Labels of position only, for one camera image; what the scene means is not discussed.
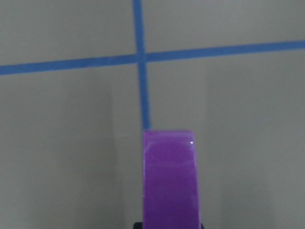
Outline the purple trapezoid block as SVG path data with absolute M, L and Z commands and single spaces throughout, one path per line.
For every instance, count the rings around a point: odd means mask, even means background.
M 144 229 L 200 229 L 196 147 L 189 130 L 143 133 Z

